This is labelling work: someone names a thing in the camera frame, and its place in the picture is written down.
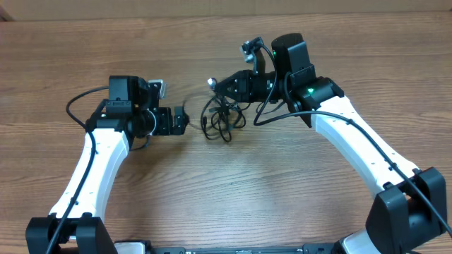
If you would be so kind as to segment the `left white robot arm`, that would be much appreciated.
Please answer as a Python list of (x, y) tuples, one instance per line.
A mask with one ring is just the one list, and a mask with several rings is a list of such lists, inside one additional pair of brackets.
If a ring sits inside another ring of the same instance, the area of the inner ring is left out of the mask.
[(81, 157), (64, 193), (46, 217), (33, 217), (25, 230), (30, 253), (152, 253), (150, 241), (113, 241), (105, 226), (107, 202), (122, 162), (137, 138), (183, 135), (189, 117), (183, 107), (160, 107), (163, 80), (112, 75), (85, 130)]

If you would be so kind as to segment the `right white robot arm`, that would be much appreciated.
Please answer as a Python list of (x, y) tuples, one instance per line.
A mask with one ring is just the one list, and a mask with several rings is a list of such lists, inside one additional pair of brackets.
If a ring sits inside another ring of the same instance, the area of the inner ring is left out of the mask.
[(365, 227), (334, 243), (306, 243), (303, 253), (414, 253), (418, 246), (451, 232), (447, 222), (446, 182), (435, 168), (421, 170), (389, 146), (357, 113), (344, 91), (316, 74), (299, 33), (260, 37), (240, 47), (250, 70), (224, 80), (210, 78), (217, 107), (203, 129), (230, 139), (228, 114), (241, 103), (283, 102), (325, 137), (360, 175), (373, 203)]

